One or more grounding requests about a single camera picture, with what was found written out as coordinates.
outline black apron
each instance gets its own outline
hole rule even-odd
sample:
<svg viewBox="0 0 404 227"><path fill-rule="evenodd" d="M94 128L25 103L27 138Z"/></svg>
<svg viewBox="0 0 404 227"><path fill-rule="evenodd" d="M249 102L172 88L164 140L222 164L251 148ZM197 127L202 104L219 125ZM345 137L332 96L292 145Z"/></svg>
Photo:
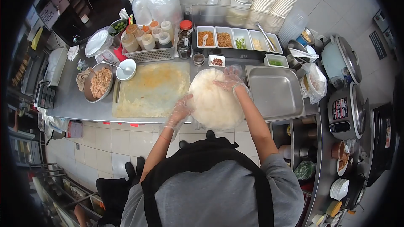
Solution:
<svg viewBox="0 0 404 227"><path fill-rule="evenodd" d="M245 154L235 150L237 144L228 139L199 140L179 149L171 157L159 162L142 181L145 216L149 227L162 226L154 194L170 177L183 173L204 172L224 160L235 160L252 172L255 178L255 195L258 207L258 224L263 227L274 226L274 208L269 181L262 171Z"/></svg>

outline green vegetable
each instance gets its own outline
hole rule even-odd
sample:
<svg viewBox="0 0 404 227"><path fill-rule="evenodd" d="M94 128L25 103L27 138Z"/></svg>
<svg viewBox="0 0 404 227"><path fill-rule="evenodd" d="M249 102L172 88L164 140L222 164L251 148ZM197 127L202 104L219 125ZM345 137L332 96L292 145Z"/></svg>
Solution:
<svg viewBox="0 0 404 227"><path fill-rule="evenodd" d="M274 60L272 60L272 61L270 61L270 65L282 66L282 63L279 62L279 61L274 61Z"/></svg>
<svg viewBox="0 0 404 227"><path fill-rule="evenodd" d="M235 45L238 49L246 49L246 44L245 44L245 39L241 38L241 39L235 39Z"/></svg>

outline rice cooker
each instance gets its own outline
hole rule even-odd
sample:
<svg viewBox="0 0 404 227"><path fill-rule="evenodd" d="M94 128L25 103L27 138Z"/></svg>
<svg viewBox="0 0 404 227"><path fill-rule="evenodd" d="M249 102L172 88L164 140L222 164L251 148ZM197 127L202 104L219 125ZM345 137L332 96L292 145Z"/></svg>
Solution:
<svg viewBox="0 0 404 227"><path fill-rule="evenodd" d="M336 88L344 87L343 81L360 84L362 73L359 67L359 58L352 50L345 38L339 35L331 35L331 42L324 47L321 53L322 63L330 79L330 83Z"/></svg>
<svg viewBox="0 0 404 227"><path fill-rule="evenodd" d="M370 114L369 99L363 99L359 85L351 82L337 90L328 102L330 132L337 139L360 139Z"/></svg>

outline tiled floor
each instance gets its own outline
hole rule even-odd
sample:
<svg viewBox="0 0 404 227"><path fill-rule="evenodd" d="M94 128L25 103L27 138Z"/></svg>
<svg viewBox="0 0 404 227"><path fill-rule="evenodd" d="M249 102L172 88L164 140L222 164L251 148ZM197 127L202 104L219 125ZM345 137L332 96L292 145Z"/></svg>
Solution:
<svg viewBox="0 0 404 227"><path fill-rule="evenodd" d="M47 159L63 167L81 185L96 191L95 181L98 178L127 178L125 163L131 161L135 166L136 157L147 158L159 136L159 126L84 122L83 139L51 140L47 146ZM234 129L215 131L215 134L216 137L229 139L231 143L236 141L240 146L237 150L259 165L246 122ZM191 143L200 139L206 139L206 129L194 130L191 124L184 124L170 144L167 157L179 149L180 140Z"/></svg>

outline rice cooker lid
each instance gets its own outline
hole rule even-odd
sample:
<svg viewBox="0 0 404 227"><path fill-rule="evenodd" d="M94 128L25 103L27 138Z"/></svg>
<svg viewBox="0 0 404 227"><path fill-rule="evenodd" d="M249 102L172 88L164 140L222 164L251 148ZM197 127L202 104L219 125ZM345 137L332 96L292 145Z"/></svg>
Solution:
<svg viewBox="0 0 404 227"><path fill-rule="evenodd" d="M359 85L351 82L352 85L352 96L351 100L353 101L352 105L352 116L353 122L356 124L358 133L360 135L365 131L365 119L366 119L366 111L364 109L365 101L363 99L362 92L359 88Z"/></svg>
<svg viewBox="0 0 404 227"><path fill-rule="evenodd" d="M344 37L339 36L338 39L338 44L339 48L342 54L342 57L344 58L345 64L353 78L355 78L355 82L361 83L362 81L362 73L359 67L359 64L356 60L356 56L354 55L354 52L352 51L351 46L349 43L346 41Z"/></svg>

